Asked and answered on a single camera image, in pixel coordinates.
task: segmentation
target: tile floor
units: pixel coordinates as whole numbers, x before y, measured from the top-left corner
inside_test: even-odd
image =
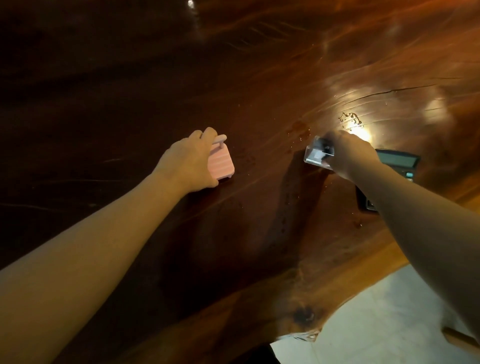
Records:
[[[281,364],[473,364],[480,359],[447,343],[449,326],[463,323],[411,267],[405,267],[343,305],[317,341],[272,344]]]

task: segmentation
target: dark wooden surface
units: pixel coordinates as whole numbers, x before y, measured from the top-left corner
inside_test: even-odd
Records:
[[[0,4],[2,266],[127,192],[194,129],[226,134],[236,167],[179,203],[57,362],[147,338],[123,358],[226,362],[317,332],[406,264],[354,186],[303,150],[347,129],[421,155],[418,183],[470,202],[479,24],[463,0]]]

